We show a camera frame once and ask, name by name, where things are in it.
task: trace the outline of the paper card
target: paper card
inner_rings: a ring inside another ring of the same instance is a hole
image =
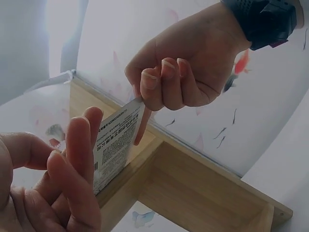
[[[144,109],[142,99],[136,98],[101,122],[93,150],[96,195],[125,167]]]

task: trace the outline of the wooden shelf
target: wooden shelf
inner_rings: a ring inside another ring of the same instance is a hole
[[[71,83],[70,114],[97,106],[108,117],[120,107],[82,81]],[[109,232],[138,200],[190,232],[270,232],[291,209],[242,182],[152,126],[127,166],[97,195]]]

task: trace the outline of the fingernail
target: fingernail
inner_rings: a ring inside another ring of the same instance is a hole
[[[64,162],[66,162],[65,160],[65,155],[66,155],[66,152],[65,154],[60,154],[58,151],[54,150],[50,153],[49,157],[53,157],[53,156],[61,156],[61,158],[64,160]]]
[[[177,58],[177,63],[180,63],[180,62],[182,62],[182,63],[186,64],[185,59]]]
[[[171,79],[175,74],[175,66],[164,59],[162,60],[162,70],[166,80]]]
[[[154,89],[157,84],[157,78],[147,72],[141,73],[141,84],[147,89]]]
[[[178,66],[179,66],[179,75],[180,75],[180,78],[183,78],[185,76],[187,76],[188,74],[188,71],[187,71],[187,62],[185,59],[181,59],[181,58],[178,58],[177,59],[177,63],[178,63]]]
[[[88,126],[90,128],[90,122],[89,122],[88,118],[86,118],[84,115],[82,116],[82,118],[88,123]]]

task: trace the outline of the barcode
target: barcode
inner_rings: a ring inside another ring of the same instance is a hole
[[[95,163],[95,171],[98,169],[98,162]]]

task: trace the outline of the finger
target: finger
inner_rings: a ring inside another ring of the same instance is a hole
[[[88,119],[90,123],[90,134],[91,134],[91,143],[95,142],[98,134],[98,127],[102,120],[102,111],[96,107],[88,108],[84,116]],[[41,196],[50,204],[52,205],[56,199],[60,196],[61,190],[55,186],[55,184],[51,181],[50,176],[48,172],[46,172],[41,180],[36,184],[36,186],[33,188],[34,190],[37,190]]]
[[[184,107],[177,62],[172,58],[162,60],[161,85],[163,104],[170,110]]]
[[[44,141],[30,133],[1,134],[0,143],[10,155],[14,169],[27,167],[46,170],[47,159],[53,151]]]
[[[203,106],[210,103],[206,93],[201,92],[197,86],[189,62],[185,59],[177,59],[181,77],[181,90],[184,105],[190,107]]]
[[[135,96],[140,95],[141,72],[159,65],[155,57],[155,48],[155,40],[152,39],[144,45],[125,68],[126,77],[133,86]]]
[[[97,107],[90,107],[85,110],[83,115],[90,123],[90,138],[91,146],[93,148],[97,141],[98,129],[103,118],[103,112]]]
[[[160,72],[157,69],[145,69],[141,73],[140,92],[148,109],[162,109],[162,88]]]
[[[140,123],[140,128],[137,132],[136,138],[134,140],[134,145],[137,146],[138,144],[140,144],[140,141],[145,133],[146,127],[147,127],[147,123],[148,120],[151,116],[152,111],[149,110],[148,108],[145,108],[144,114],[143,114],[143,118],[141,119],[141,123]]]
[[[22,166],[44,170],[53,149],[30,133],[0,134],[0,208],[10,193],[13,169]]]
[[[67,161],[89,184],[93,183],[93,153],[90,138],[90,123],[85,117],[73,118],[66,138]],[[70,218],[70,208],[63,194],[52,204],[62,225]]]
[[[99,231],[100,208],[92,185],[58,152],[53,152],[49,157],[47,170],[52,181],[68,199],[72,216],[67,224],[67,231]]]

